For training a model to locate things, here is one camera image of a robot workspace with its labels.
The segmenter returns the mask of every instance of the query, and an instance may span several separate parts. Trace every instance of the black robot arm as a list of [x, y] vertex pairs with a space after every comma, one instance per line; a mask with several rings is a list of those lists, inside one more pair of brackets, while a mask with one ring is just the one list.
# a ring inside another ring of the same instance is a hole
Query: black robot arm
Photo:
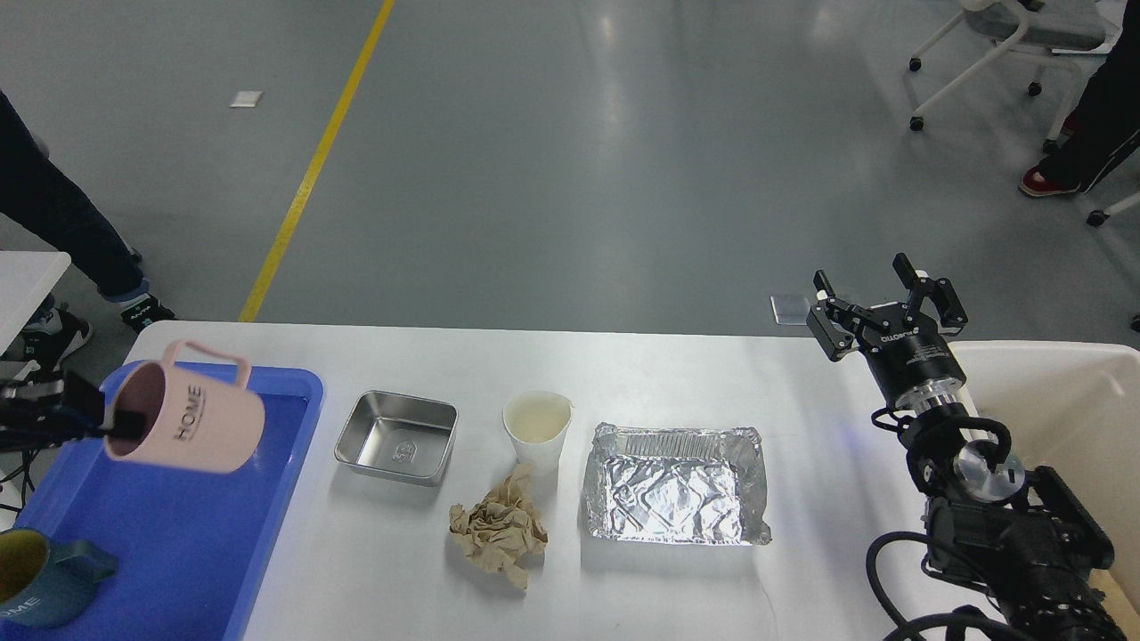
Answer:
[[[868, 554], [872, 589], [898, 625], [888, 638], [921, 639], [921, 630], [944, 625], [947, 639], [975, 627], [991, 639], [1123, 641], [1102, 595], [1088, 584], [1092, 568], [1112, 565], [1112, 542], [1054, 470], [1026, 470], [1005, 425], [970, 415], [959, 399], [966, 373], [943, 335], [960, 332], [968, 318], [950, 281], [914, 269], [902, 253], [893, 265], [905, 302], [864, 308], [844, 301], [821, 270], [807, 318], [828, 358], [855, 350], [865, 357], [886, 403], [872, 422], [897, 433], [911, 480], [927, 496], [926, 534], [885, 535]], [[922, 313], [927, 300], [937, 320]], [[887, 415], [896, 423], [881, 421]], [[967, 430], [988, 438], [967, 440]], [[972, 607], [922, 617], [921, 625], [906, 622], [873, 567], [882, 545], [902, 539], [927, 543], [923, 571], [984, 591], [1007, 624]]]
[[0, 381], [0, 452], [27, 452], [81, 438], [140, 438], [144, 417], [116, 412], [104, 427], [104, 396], [73, 372], [55, 372], [39, 382]]

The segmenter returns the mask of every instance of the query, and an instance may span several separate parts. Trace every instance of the person's leg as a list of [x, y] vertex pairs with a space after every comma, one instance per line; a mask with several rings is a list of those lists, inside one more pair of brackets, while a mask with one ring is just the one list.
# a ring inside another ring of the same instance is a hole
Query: person's leg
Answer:
[[1116, 39], [1113, 50], [1108, 52], [1105, 63], [1092, 74], [1081, 94], [1081, 99], [1073, 109], [1067, 123], [1075, 124], [1077, 130], [1106, 108], [1112, 108], [1114, 102], [1122, 98], [1119, 87], [1122, 79], [1137, 78], [1140, 65], [1140, 0], [1129, 0], [1124, 7], [1124, 21], [1121, 35]]
[[87, 195], [43, 157], [0, 92], [0, 212], [71, 255], [109, 301], [145, 294], [148, 283], [115, 228]]
[[1021, 179], [1029, 196], [1088, 192], [1140, 145], [1140, 0], [1129, 0], [1124, 25], [1092, 79], [1074, 119], [1080, 129]]

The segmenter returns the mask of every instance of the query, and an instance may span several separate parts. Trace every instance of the metal tray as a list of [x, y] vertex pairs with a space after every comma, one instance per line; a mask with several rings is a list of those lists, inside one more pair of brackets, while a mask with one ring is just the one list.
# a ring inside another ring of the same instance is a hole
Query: metal tray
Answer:
[[447, 403], [369, 391], [352, 409], [334, 454], [353, 472], [437, 486], [451, 457], [456, 419]]
[[598, 538], [752, 545], [764, 522], [767, 480], [760, 437], [731, 430], [597, 425], [583, 485], [586, 527]]

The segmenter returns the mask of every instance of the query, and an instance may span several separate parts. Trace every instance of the sneaker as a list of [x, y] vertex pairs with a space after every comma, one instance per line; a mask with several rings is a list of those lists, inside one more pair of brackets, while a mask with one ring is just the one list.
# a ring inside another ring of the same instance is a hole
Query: sneaker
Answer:
[[174, 320], [174, 313], [166, 309], [158, 302], [158, 299], [147, 294], [146, 300], [137, 302], [119, 314], [123, 323], [127, 323], [135, 333], [140, 333], [152, 323], [158, 320]]
[[1045, 196], [1059, 196], [1061, 194], [1073, 194], [1077, 190], [1077, 187], [1062, 187], [1056, 182], [1050, 182], [1044, 176], [1037, 172], [1037, 168], [1033, 168], [1025, 172], [1021, 178], [1021, 184], [1018, 185], [1021, 193], [1031, 198], [1042, 198]]
[[91, 325], [87, 320], [63, 308], [52, 309], [49, 314], [59, 315], [62, 330], [54, 334], [35, 330], [19, 333], [24, 339], [23, 359], [34, 360], [39, 364], [41, 373], [55, 372], [59, 368], [59, 362], [91, 340]]

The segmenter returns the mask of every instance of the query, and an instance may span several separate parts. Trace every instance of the disposable cup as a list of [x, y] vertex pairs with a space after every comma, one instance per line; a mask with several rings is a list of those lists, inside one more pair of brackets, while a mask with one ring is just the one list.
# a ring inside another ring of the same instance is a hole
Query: disposable cup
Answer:
[[559, 468], [562, 444], [573, 405], [552, 391], [532, 390], [512, 398], [503, 408], [503, 427], [520, 463], [530, 463], [535, 476]]

